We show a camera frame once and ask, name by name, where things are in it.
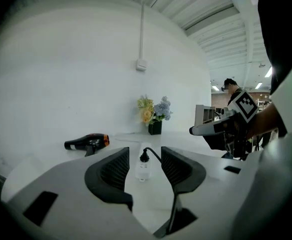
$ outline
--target hair dryer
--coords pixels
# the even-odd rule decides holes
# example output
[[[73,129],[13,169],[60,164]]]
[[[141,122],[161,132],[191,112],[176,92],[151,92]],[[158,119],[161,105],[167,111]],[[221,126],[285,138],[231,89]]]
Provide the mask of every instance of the hair dryer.
[[[86,150],[85,157],[94,155],[97,150],[101,150],[109,145],[109,137],[106,134],[92,133],[84,137],[65,142],[67,150]]]

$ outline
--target flower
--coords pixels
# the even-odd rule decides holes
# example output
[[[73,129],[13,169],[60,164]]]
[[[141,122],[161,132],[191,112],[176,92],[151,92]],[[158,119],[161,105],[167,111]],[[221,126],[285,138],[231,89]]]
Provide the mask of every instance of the flower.
[[[137,100],[137,106],[140,110],[141,120],[146,125],[163,119],[168,121],[171,118],[170,101],[166,96],[162,97],[161,102],[154,106],[152,99],[148,99],[147,95],[142,95]]]
[[[142,122],[148,123],[151,120],[152,112],[149,108],[145,108],[142,111]]]

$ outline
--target ceiling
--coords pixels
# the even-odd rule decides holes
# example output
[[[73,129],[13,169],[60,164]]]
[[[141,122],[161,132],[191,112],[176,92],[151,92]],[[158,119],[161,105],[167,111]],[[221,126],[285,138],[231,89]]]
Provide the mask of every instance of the ceiling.
[[[7,16],[41,0],[17,0]],[[270,68],[261,34],[257,6],[250,0],[144,0],[178,24],[207,55],[211,85],[219,89],[226,78],[259,91],[270,89]]]

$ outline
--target black vase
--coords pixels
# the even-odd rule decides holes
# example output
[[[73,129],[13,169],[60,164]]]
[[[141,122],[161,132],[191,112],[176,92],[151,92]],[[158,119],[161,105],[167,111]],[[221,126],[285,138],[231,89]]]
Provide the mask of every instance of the black vase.
[[[148,132],[151,135],[160,135],[161,134],[162,121],[155,121],[153,124],[148,126]]]

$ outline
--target power strip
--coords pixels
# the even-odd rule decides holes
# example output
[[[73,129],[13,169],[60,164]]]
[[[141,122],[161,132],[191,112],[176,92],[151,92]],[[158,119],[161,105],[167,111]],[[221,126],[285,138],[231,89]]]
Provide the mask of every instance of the power strip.
[[[141,148],[137,157],[136,167],[135,167],[135,175],[136,178],[139,179],[140,182],[144,182],[151,177],[151,160],[152,160],[152,152],[148,151],[148,161],[142,162],[140,157],[143,153],[144,148],[151,147],[150,143],[143,142],[141,143]]]

